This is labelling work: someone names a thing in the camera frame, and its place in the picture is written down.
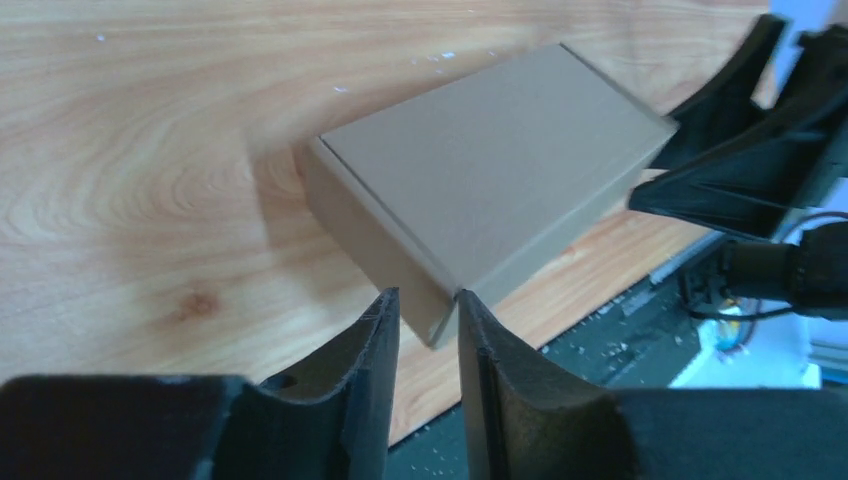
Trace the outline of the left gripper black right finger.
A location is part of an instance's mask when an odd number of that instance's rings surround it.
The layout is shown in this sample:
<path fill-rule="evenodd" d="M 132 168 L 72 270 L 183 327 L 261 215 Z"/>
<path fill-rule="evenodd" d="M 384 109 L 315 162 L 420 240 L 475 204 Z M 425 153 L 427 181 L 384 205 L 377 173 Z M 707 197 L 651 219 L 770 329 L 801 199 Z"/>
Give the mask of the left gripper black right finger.
<path fill-rule="evenodd" d="M 473 479 L 843 479 L 847 402 L 814 389 L 606 389 L 457 296 Z"/>

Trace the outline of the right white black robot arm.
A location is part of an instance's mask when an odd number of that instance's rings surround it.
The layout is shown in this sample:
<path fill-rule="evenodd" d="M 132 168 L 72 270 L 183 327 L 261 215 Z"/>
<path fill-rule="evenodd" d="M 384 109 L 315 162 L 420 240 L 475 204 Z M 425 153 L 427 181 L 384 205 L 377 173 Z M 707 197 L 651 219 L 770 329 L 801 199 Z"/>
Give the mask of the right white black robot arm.
<path fill-rule="evenodd" d="M 786 312 L 847 316 L 847 225 L 775 241 L 789 215 L 818 205 L 847 174 L 847 30 L 798 38 L 801 54 L 774 105 L 753 100 L 786 28 L 763 14 L 724 67 L 672 111 L 677 133 L 653 162 L 658 175 L 630 195 L 631 210 L 724 232 L 727 240 L 678 281 L 692 315 L 721 301 L 781 301 Z"/>

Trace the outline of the brown cardboard paper box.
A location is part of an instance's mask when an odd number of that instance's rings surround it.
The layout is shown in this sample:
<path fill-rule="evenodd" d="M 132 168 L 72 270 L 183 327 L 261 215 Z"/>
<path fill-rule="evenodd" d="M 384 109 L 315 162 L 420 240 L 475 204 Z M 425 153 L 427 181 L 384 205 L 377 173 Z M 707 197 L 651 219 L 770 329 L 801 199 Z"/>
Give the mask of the brown cardboard paper box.
<path fill-rule="evenodd" d="M 315 137 L 315 218 L 438 349 L 456 295 L 495 305 L 639 182 L 675 134 L 565 45 L 538 48 Z"/>

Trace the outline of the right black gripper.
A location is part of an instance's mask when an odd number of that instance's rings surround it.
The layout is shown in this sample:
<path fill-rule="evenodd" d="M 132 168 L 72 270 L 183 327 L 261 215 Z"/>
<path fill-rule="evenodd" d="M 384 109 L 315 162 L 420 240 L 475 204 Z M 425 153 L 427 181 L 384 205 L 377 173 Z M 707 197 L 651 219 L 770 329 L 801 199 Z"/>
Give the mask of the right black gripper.
<path fill-rule="evenodd" d="M 799 36 L 777 105 L 752 126 L 764 115 L 754 91 L 787 25 L 759 15 L 723 67 L 669 112 L 678 130 L 650 167 L 672 170 L 636 187 L 629 209 L 768 240 L 847 175 L 846 26 Z"/>

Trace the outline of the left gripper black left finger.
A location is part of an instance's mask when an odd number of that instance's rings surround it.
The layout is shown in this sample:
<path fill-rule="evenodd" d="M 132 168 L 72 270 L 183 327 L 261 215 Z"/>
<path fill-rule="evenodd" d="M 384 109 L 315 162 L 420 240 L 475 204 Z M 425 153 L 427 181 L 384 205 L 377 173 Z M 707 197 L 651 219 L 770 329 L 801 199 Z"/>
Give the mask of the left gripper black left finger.
<path fill-rule="evenodd" d="M 1 388 L 5 479 L 379 479 L 399 293 L 283 371 L 32 375 Z"/>

